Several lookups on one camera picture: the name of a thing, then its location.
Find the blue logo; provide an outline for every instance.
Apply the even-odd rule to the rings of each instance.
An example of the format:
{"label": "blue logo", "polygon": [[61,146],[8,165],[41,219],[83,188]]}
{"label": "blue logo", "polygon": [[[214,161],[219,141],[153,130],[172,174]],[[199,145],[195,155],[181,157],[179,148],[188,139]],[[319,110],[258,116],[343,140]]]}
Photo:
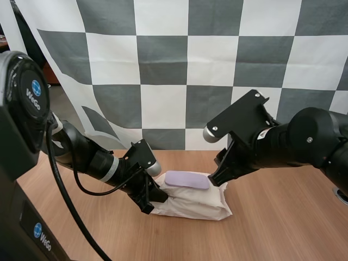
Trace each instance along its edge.
{"label": "blue logo", "polygon": [[40,96],[41,95],[41,87],[40,84],[37,80],[33,80],[32,81],[32,89],[33,89],[33,93],[36,96]]}
{"label": "blue logo", "polygon": [[42,232],[42,226],[41,223],[36,223],[34,227],[34,236],[38,238],[41,235]]}

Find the checkered fabric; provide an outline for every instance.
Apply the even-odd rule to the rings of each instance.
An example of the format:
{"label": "checkered fabric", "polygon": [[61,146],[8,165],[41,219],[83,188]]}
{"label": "checkered fabric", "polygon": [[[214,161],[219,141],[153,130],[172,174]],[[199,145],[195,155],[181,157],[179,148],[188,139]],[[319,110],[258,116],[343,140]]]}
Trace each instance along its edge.
{"label": "checkered fabric", "polygon": [[280,122],[348,112],[345,0],[16,2],[86,133],[126,147],[219,150],[205,124],[251,89]]}

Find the wooden table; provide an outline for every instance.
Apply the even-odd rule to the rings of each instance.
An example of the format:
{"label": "wooden table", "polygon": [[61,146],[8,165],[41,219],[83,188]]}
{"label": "wooden table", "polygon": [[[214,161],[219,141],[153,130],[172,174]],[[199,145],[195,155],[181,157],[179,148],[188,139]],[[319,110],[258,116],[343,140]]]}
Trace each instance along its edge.
{"label": "wooden table", "polygon": [[[155,154],[163,171],[216,168],[216,152]],[[348,206],[312,167],[260,170],[229,182],[233,216],[222,221],[145,215],[125,193],[86,195],[70,170],[60,171],[87,228],[113,260],[348,260]],[[91,190],[109,189],[81,176]],[[72,259],[100,260],[71,217],[45,155],[19,183]]]}

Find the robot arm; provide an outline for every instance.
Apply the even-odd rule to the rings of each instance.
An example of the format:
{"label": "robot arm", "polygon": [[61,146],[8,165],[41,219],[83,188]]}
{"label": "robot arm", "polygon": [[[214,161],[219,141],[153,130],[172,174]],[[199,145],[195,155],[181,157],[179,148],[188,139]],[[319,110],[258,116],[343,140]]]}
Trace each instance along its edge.
{"label": "robot arm", "polygon": [[[54,142],[55,161],[69,169],[76,169],[95,179],[105,182],[126,192],[143,213],[153,210],[150,201],[165,202],[168,195],[159,189],[152,177],[160,174],[161,167],[147,142],[142,139],[122,158],[115,158],[107,151],[80,132],[69,122],[61,121],[52,113],[48,123],[54,124],[52,140]],[[44,141],[42,150],[47,154]],[[107,195],[109,192],[90,192],[84,189],[75,175],[75,180],[85,193],[94,196]]]}
{"label": "robot arm", "polygon": [[287,124],[275,121],[256,90],[208,122],[204,138],[232,142],[215,159],[215,186],[261,168],[313,165],[348,195],[348,116],[318,108],[298,112]]}

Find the black cable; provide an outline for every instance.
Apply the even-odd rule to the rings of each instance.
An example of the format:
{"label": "black cable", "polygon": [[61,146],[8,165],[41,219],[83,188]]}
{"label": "black cable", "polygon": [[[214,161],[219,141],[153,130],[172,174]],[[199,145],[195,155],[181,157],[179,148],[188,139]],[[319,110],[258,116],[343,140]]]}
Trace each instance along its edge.
{"label": "black cable", "polygon": [[77,226],[81,230],[83,236],[85,236],[88,243],[93,247],[93,249],[99,254],[99,256],[103,260],[111,261],[111,259],[108,257],[108,255],[99,247],[98,243],[95,242],[94,238],[89,233],[85,224],[83,224],[81,217],[79,216],[78,212],[76,211],[76,208],[75,208],[74,204],[72,203],[69,194],[66,191],[66,188],[64,186],[63,180],[61,179],[57,164],[56,164],[55,159],[54,159],[54,149],[53,149],[53,143],[52,143],[52,130],[53,130],[53,128],[54,128],[54,125],[47,124],[46,144],[47,144],[47,150],[48,150],[49,163],[51,165],[53,176],[54,176],[54,179],[58,185],[60,193],[63,196],[65,204],[67,205],[67,207],[68,207],[72,217],[74,218]]}

